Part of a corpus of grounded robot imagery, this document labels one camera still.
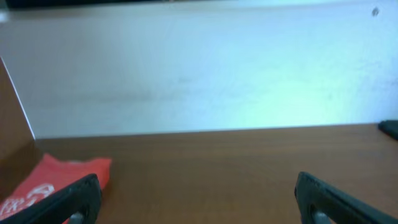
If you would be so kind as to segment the red t-shirt white print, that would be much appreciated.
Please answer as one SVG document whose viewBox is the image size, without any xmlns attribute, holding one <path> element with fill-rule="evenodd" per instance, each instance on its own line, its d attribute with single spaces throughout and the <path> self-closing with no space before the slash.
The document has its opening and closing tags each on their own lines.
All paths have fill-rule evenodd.
<svg viewBox="0 0 398 224">
<path fill-rule="evenodd" d="M 88 174 L 96 174 L 101 189 L 104 189 L 109 181 L 111 163 L 110 158 L 60 161 L 44 154 L 28 177 L 1 202 L 1 220 L 29 208 Z"/>
</svg>

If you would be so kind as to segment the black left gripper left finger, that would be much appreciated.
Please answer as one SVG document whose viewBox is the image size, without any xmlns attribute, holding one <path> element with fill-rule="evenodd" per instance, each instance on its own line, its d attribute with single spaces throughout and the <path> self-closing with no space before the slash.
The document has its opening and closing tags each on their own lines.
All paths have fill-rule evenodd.
<svg viewBox="0 0 398 224">
<path fill-rule="evenodd" d="M 64 223 L 81 215 L 80 223 L 94 223 L 101 207 L 101 187 L 96 174 L 89 174 L 29 208 L 6 218 L 6 224 Z"/>
</svg>

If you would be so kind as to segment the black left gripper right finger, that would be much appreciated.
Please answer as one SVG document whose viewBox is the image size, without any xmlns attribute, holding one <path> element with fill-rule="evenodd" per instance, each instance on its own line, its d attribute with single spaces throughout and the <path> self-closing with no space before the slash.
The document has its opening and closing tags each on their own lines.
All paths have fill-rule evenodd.
<svg viewBox="0 0 398 224">
<path fill-rule="evenodd" d="M 397 223 L 387 215 L 308 172 L 300 172 L 295 199 L 302 223 Z"/>
</svg>

